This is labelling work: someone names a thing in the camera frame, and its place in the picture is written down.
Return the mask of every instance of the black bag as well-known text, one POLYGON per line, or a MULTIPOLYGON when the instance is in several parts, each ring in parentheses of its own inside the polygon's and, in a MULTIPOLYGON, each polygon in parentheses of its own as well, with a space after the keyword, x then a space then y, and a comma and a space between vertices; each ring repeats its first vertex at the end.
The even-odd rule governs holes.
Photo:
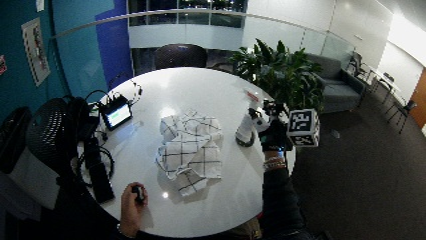
POLYGON ((0 127, 0 170, 10 174, 26 148, 26 132, 32 114, 28 107, 16 108, 0 127))

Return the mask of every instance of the black sleeve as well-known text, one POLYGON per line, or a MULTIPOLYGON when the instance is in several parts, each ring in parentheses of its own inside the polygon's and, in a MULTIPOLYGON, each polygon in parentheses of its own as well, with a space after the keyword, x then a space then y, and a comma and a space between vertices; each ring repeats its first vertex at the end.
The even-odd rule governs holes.
POLYGON ((269 237, 285 231, 304 229, 305 219, 287 168, 265 172, 263 197, 264 236, 269 237))

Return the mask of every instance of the window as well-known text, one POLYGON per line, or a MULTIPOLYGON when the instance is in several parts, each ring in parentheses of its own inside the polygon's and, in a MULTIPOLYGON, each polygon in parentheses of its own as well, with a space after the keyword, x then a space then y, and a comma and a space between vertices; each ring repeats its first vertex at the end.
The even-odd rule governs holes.
MULTIPOLYGON (((213 9, 245 12, 248 0, 128 0, 130 13, 170 9, 213 9)), ((131 18, 131 26, 152 24, 203 24, 241 28, 243 17, 225 14, 182 13, 131 18)))

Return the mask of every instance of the couch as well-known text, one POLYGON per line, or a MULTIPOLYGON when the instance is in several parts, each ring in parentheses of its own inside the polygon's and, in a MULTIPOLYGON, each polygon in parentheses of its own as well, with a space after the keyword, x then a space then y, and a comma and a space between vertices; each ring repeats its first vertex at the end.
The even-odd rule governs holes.
POLYGON ((323 67, 323 71, 315 74, 324 86, 323 113, 357 108, 365 94, 365 84, 343 69, 340 60, 315 54, 308 54, 308 59, 323 67))

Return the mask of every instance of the green plant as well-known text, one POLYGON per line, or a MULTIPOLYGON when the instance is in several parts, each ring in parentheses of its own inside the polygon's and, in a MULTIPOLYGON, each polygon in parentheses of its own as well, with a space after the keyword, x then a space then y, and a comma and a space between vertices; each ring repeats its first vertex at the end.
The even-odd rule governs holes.
POLYGON ((323 84, 313 74, 323 70, 321 65, 308 59, 305 49, 292 54, 283 41, 276 50, 256 41, 253 51, 241 47, 229 58, 236 74, 268 92, 276 102, 285 103, 289 110, 315 108, 321 112, 323 84))

